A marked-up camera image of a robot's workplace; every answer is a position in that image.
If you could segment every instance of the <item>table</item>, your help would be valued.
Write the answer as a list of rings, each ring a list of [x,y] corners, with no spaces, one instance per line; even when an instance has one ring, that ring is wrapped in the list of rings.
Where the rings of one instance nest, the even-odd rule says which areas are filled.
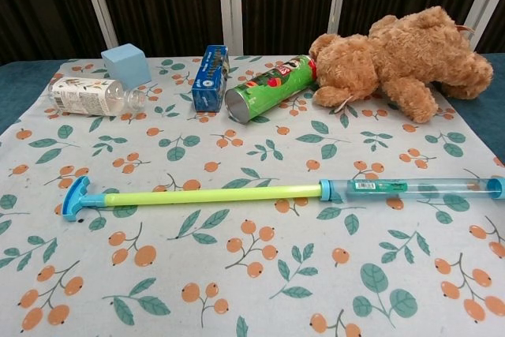
[[[289,58],[233,57],[228,85]],[[335,113],[310,91],[240,125],[224,108],[194,112],[200,58],[148,61],[144,112],[65,115],[43,93],[0,136],[3,335],[500,335],[498,201],[278,199],[66,222],[66,188],[84,174],[109,193],[505,173],[440,94],[426,125],[380,93]],[[58,74],[107,71],[80,60]]]

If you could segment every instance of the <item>green chip can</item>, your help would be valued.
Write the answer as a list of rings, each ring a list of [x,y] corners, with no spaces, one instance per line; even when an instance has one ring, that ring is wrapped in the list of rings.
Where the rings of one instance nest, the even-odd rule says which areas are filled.
[[[252,118],[306,89],[316,79],[316,63],[308,55],[298,55],[250,81],[226,91],[225,104],[236,122]]]

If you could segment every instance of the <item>brown teddy bear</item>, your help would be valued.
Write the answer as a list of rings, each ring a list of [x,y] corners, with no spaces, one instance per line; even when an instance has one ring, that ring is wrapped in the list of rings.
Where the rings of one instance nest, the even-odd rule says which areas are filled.
[[[474,99],[491,82],[491,65],[470,50],[461,29],[437,6],[385,16],[368,37],[324,34],[310,48],[320,86],[314,100],[335,107],[380,86],[409,118],[427,122],[438,105],[425,84],[439,81],[448,96]]]

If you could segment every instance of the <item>bottle label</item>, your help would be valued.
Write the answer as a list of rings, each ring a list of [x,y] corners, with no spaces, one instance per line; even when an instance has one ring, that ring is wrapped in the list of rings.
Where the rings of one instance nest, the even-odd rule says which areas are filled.
[[[407,190],[406,182],[401,181],[351,181],[354,191],[358,193],[404,193]]]
[[[63,77],[53,84],[52,96],[57,107],[74,114],[109,115],[106,90],[114,81]]]

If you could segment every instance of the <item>light blue block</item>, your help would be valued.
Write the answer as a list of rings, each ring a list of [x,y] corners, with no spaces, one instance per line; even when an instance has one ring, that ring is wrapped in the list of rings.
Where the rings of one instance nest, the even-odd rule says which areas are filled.
[[[131,43],[103,51],[102,58],[110,78],[123,83],[124,89],[132,89],[151,80],[144,52]]]

